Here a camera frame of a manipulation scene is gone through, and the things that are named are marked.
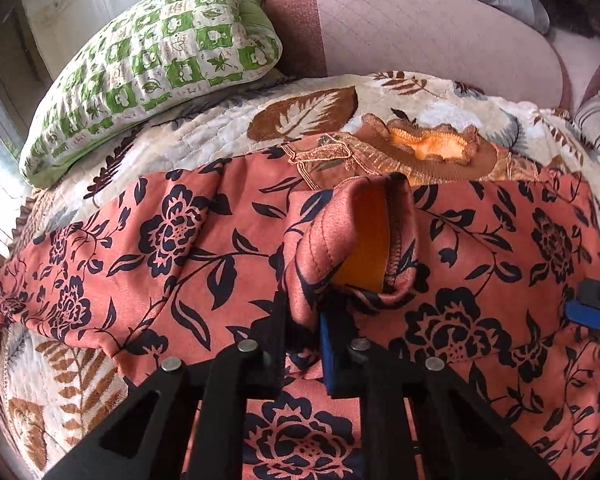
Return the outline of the pink quilted bedspread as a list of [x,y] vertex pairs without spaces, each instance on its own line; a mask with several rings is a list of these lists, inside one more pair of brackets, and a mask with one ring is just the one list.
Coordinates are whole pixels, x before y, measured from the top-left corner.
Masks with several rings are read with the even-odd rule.
[[553,28],[547,39],[562,62],[569,98],[567,107],[574,114],[600,90],[600,36],[588,38]]

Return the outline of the orange floral garment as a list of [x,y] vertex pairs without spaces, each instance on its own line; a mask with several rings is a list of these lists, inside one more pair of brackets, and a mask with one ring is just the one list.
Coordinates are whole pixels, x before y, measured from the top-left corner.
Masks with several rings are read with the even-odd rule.
[[252,401],[250,479],[364,479],[355,400],[332,400],[318,318],[424,364],[437,358],[550,469],[580,479],[600,452],[600,342],[562,310],[600,280],[582,174],[518,162],[474,128],[402,120],[137,179],[90,218],[31,240],[0,270],[0,328],[105,352],[134,384],[166,358],[213,359],[290,313],[283,389]]

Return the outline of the cream leaf-pattern blanket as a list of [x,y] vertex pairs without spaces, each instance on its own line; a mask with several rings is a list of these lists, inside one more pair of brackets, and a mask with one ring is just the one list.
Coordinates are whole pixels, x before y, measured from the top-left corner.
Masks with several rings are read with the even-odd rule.
[[[450,170],[425,164],[419,137],[439,126],[474,128],[518,162],[582,174],[592,185],[600,226],[600,155],[565,112],[485,96],[460,82],[388,72],[297,80],[214,105],[185,104],[152,118],[124,140],[82,158],[39,198],[8,260],[38,236],[90,218],[141,177],[195,170],[311,136],[355,134],[368,115],[402,120],[405,145],[416,153],[406,162],[379,159],[382,169],[449,179]],[[18,323],[0,328],[1,425],[35,478],[43,478],[140,384],[130,382],[105,352],[53,346]]]

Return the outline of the green white patterned pillow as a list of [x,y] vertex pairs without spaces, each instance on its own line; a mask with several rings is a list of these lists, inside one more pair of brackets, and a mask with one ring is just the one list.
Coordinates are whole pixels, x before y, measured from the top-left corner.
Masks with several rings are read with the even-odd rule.
[[256,81],[282,53],[261,0],[140,0],[96,32],[50,86],[21,150],[20,174],[49,188],[117,134]]

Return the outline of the pink quilted bolster cushion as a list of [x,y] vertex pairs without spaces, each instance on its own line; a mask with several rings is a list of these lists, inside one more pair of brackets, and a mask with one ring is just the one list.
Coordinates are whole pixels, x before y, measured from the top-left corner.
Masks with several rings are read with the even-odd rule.
[[264,0],[297,77],[390,70],[464,82],[489,96],[567,108],[569,79],[550,43],[477,0]]

